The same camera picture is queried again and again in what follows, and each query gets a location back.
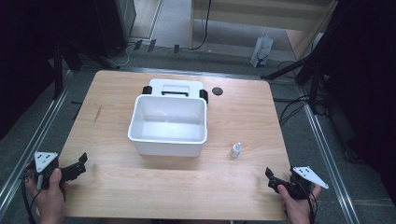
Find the gray floor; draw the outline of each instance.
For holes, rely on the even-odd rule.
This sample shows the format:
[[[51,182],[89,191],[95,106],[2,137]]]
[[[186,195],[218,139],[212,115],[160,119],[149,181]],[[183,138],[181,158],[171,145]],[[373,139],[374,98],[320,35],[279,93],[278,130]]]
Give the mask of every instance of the gray floor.
[[[206,14],[207,3],[202,3]],[[156,45],[172,48],[190,47],[191,1],[163,0],[161,11],[151,39],[156,39]],[[290,43],[286,32],[281,29],[260,27],[246,24],[232,24],[221,21],[209,21],[207,39],[199,50],[218,54],[251,57],[257,38],[268,35],[274,39],[269,59],[295,60],[290,51]],[[192,45],[198,47],[205,37],[205,21],[194,20],[192,30]]]
[[[136,18],[131,33],[133,38],[151,39],[161,3],[162,0],[134,0]]]
[[[166,8],[166,3],[168,1],[172,2],[171,0],[163,1],[163,9]],[[157,35],[158,41],[160,40],[158,37],[159,30],[154,31],[154,36]],[[127,64],[122,66],[121,69],[132,71],[136,68],[147,68],[144,71],[160,73],[172,72],[169,70],[192,71],[191,73],[195,75],[260,79],[260,75],[271,74],[287,64],[282,63],[283,61],[290,60],[290,55],[292,54],[290,44],[282,32],[281,30],[273,30],[274,35],[277,36],[277,38],[274,38],[274,50],[278,50],[280,53],[269,60],[267,65],[262,68],[252,67],[249,63],[249,56],[247,55],[235,56],[234,54],[228,54],[228,46],[232,46],[233,42],[226,43],[225,40],[222,41],[222,34],[216,34],[212,31],[210,33],[212,38],[208,40],[218,42],[220,49],[221,46],[226,46],[226,48],[222,49],[222,52],[207,52],[206,49],[203,49],[203,51],[182,50],[180,53],[174,54],[173,49],[167,48],[155,48],[152,52],[148,52],[147,46],[142,46],[139,50],[129,48],[130,60]],[[241,35],[241,38],[248,37],[245,32],[235,31],[234,33],[236,36],[235,39],[237,39],[238,35]],[[257,36],[250,38],[250,42],[253,43],[253,45],[255,44],[255,39],[257,39]],[[40,151],[62,151],[67,135],[73,126],[73,117],[78,112],[78,105],[71,104],[71,102],[83,102],[94,74],[98,70],[103,69],[90,59],[84,56],[81,56],[81,58],[83,59],[84,65],[80,72],[72,72],[67,94],[58,114],[49,126],[43,141],[39,144]],[[121,53],[111,60],[115,63],[125,63],[127,57],[125,54]],[[292,77],[294,74],[289,73],[287,76]],[[274,98],[295,99],[301,96],[300,87],[296,86],[293,79],[288,77],[280,77],[270,82]],[[10,133],[0,141],[0,151],[2,153],[2,157],[0,158],[0,167],[2,168],[0,170],[0,183],[2,188],[11,175],[15,164],[22,156],[22,152],[29,145],[35,133],[35,129],[40,124],[40,121],[45,116],[47,109],[52,103],[52,93],[53,86],[50,86],[37,99],[35,104],[20,118]],[[285,106],[286,103],[276,103],[276,111],[279,116]],[[296,106],[299,105],[293,105],[292,108],[288,109],[288,112],[296,108]],[[281,126],[290,158],[290,164],[296,166],[309,165],[330,185],[329,189],[322,191],[318,200],[319,208],[317,221],[320,223],[351,223],[348,222],[349,219],[346,218],[347,213],[343,210],[343,200],[337,194],[339,182],[334,182],[332,179],[333,170],[329,169],[324,160],[320,145],[318,144],[318,138],[315,136],[310,124],[310,119],[307,116],[308,114],[309,113],[303,109]],[[344,158],[343,146],[333,129],[331,120],[325,116],[316,116],[315,118],[318,120],[318,124],[325,136],[326,143],[335,162],[335,167],[341,175],[342,183],[345,185],[347,193],[353,202],[353,208],[357,214],[356,217],[359,219],[352,223],[396,223],[395,207],[382,186],[378,174],[365,164],[351,164],[346,161]],[[15,196],[11,200],[7,211],[0,219],[0,223],[27,223],[19,189],[15,192]],[[98,223],[98,219],[88,217],[67,218],[65,223]],[[248,223],[273,222],[249,221]]]

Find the white bottle cap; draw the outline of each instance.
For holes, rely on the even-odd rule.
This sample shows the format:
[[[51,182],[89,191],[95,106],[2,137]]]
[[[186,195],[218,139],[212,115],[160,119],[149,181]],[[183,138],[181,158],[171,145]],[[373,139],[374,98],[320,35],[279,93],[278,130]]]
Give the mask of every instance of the white bottle cap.
[[[238,155],[239,155],[239,153],[241,153],[241,151],[242,151],[241,143],[236,143],[233,145],[233,148],[231,148],[230,156],[235,159],[238,157]]]

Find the black round hole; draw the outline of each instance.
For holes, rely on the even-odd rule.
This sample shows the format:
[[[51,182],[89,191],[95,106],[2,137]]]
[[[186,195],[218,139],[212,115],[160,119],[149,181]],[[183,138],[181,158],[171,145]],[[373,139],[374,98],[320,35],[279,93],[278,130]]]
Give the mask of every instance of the black round hole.
[[[215,87],[212,89],[213,94],[215,95],[222,95],[223,94],[223,90],[220,87]]]

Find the black cable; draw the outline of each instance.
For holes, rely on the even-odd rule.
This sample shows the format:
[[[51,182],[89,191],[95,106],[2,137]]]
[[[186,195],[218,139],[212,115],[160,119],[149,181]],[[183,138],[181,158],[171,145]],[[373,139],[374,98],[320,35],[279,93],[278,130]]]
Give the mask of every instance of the black cable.
[[[207,14],[206,14],[206,24],[205,24],[205,38],[204,41],[202,41],[201,45],[198,46],[197,48],[190,49],[190,50],[196,50],[199,49],[205,42],[207,38],[207,21],[209,20],[209,12],[210,12],[210,5],[212,4],[212,0],[209,0],[209,7],[207,8]]]
[[[105,59],[106,61],[108,61],[108,62],[110,62],[110,63],[116,65],[116,66],[124,66],[124,65],[126,65],[126,64],[129,62],[128,48],[130,48],[131,46],[134,46],[134,44],[131,44],[131,45],[129,45],[128,47],[125,48],[125,54],[126,54],[126,57],[127,57],[127,60],[126,60],[125,63],[114,63],[113,61],[111,61],[110,59],[108,59],[108,58],[106,58],[106,57],[105,57],[104,59]]]
[[[155,46],[154,48],[156,48],[156,49],[171,49],[171,50],[175,49],[173,47],[162,47],[162,46]],[[191,49],[189,49],[189,48],[180,48],[179,50],[191,50]]]
[[[264,59],[266,59],[269,55],[270,55],[270,54],[267,54],[267,55],[265,55],[263,58],[260,58],[259,50],[258,50],[257,53],[256,53],[256,58],[259,59],[259,60],[264,60]]]
[[[324,90],[324,76],[321,76],[321,79],[319,80],[318,83],[318,92],[317,92],[317,96],[321,97],[321,100],[316,100],[313,103],[313,107],[314,107],[314,113],[315,115],[328,115],[328,109],[326,106],[326,97],[328,96],[327,92]]]
[[[273,98],[274,102],[279,102],[279,103],[289,103],[291,101],[294,101],[295,99],[281,99],[281,98]]]
[[[281,65],[282,63],[295,63],[295,61],[283,61],[283,62],[279,63],[279,64],[277,65],[277,71],[280,71],[280,65]],[[288,78],[296,78],[296,77],[297,77],[297,74],[295,73],[294,70],[292,71],[292,73],[294,74],[294,77],[289,77],[289,76],[287,76],[287,73],[286,73],[285,75],[283,75],[283,76],[288,77]]]
[[[303,98],[305,98],[305,97],[307,97],[308,95],[304,95],[304,96],[300,96],[300,97],[298,97],[297,99],[295,99],[295,100],[292,100],[290,103],[288,103],[287,105],[286,105],[286,107],[283,109],[283,111],[282,111],[282,114],[280,115],[280,118],[279,118],[279,123],[282,125],[282,124],[284,124],[285,122],[286,122],[286,120],[288,120],[288,119],[290,119],[292,116],[294,116],[296,113],[293,113],[293,112],[291,112],[291,113],[293,113],[292,115],[289,115],[288,117],[287,117],[287,119],[285,120],[285,122],[283,122],[283,116],[285,115],[285,113],[286,113],[286,110],[289,108],[289,106],[291,106],[292,104],[294,104],[294,103],[297,103],[297,102],[301,102],[301,101],[306,101],[307,99],[303,99]]]
[[[305,106],[305,104],[300,105],[299,107],[297,107],[297,109],[291,111],[291,113],[290,113],[287,117],[285,117],[284,119],[282,119],[282,120],[279,122],[279,124],[280,124],[280,125],[285,124],[286,121],[288,121],[289,119],[291,119],[291,117],[293,117],[293,116],[296,115],[298,112],[300,112],[300,110],[301,110],[304,106]]]
[[[317,201],[317,198],[315,197],[315,195],[312,192],[311,192],[311,195],[312,195],[312,197],[314,197],[314,207],[315,207],[314,214],[315,214],[315,217],[317,217],[317,215],[318,215],[318,201]]]
[[[309,223],[310,224],[314,224],[315,223],[316,213],[314,212],[314,206],[312,205],[311,198],[309,197],[309,194],[305,191],[305,189],[303,188],[301,183],[296,181],[295,178],[293,178],[293,179],[294,179],[294,183],[296,183],[300,187],[300,189],[304,192],[304,195],[305,195],[306,200],[308,201],[309,210],[310,210]]]
[[[29,206],[29,203],[27,202],[27,195],[26,195],[26,187],[25,187],[25,179],[24,178],[21,179],[21,191],[22,191],[23,202],[24,202],[25,209],[26,209],[26,212],[27,212],[27,215],[28,215],[29,223],[30,224],[36,224],[35,223],[35,218],[33,217],[33,214],[32,214],[32,207],[31,207],[32,205]]]
[[[41,190],[38,191],[38,193],[35,195],[35,197],[33,198],[33,200],[30,202],[30,206],[29,206],[29,210],[32,212],[32,207],[33,207],[33,203],[35,202],[35,199],[37,198],[38,194],[41,192]]]

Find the metal frame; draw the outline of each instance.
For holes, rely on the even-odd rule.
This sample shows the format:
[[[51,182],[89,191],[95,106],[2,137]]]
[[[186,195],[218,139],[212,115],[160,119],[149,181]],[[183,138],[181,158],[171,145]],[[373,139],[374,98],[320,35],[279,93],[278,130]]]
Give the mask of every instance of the metal frame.
[[[73,73],[69,70],[64,78],[64,90],[60,93],[60,97],[57,100],[52,100],[52,103],[50,104],[49,109],[44,115],[44,118],[41,120],[29,144],[23,151],[20,160],[15,165],[11,175],[8,177],[8,180],[1,189],[0,221],[6,213],[12,198],[14,197],[16,191],[21,184],[20,176],[25,164],[27,164],[33,158],[34,153],[39,150],[41,143],[43,142],[48,130],[50,129],[52,122],[58,114],[59,109],[64,102],[64,98],[67,95],[68,87],[70,86],[72,78]]]
[[[306,91],[303,88],[299,88],[299,91],[302,96],[307,95]],[[344,216],[346,217],[346,223],[361,223],[355,210],[355,206],[353,205],[353,202],[347,191],[347,186],[345,185],[343,178],[338,172],[337,165],[332,156],[332,152],[329,148],[326,137],[321,130],[318,118],[312,112],[310,105],[305,105],[304,109],[306,116],[309,120],[309,124],[311,125],[312,131],[314,132],[314,136],[317,139],[318,147],[326,165],[327,171],[329,172],[330,179],[334,186],[334,191],[338,197],[338,202],[340,203],[341,209],[343,210]]]

